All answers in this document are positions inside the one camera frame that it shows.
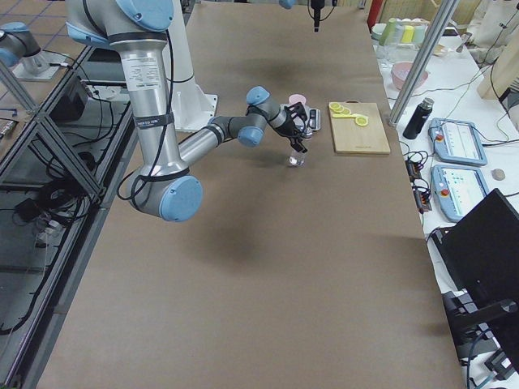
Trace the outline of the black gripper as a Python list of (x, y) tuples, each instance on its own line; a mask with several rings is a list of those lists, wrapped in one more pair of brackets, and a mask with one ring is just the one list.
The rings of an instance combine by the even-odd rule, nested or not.
[[(330, 10), (326, 15), (323, 15), (324, 8), (326, 5), (330, 5)], [(309, 0), (307, 1), (307, 12), (313, 23), (313, 31), (318, 32), (320, 30), (320, 24), (324, 22), (337, 7), (337, 0)]]
[(293, 114), (289, 111), (282, 111), (283, 123), (275, 128), (275, 131), (289, 140), (292, 149), (298, 153), (307, 153), (307, 148), (303, 144), (303, 136), (307, 130), (307, 115), (305, 113), (295, 113), (296, 119), (302, 120), (302, 125), (297, 125), (293, 119)]

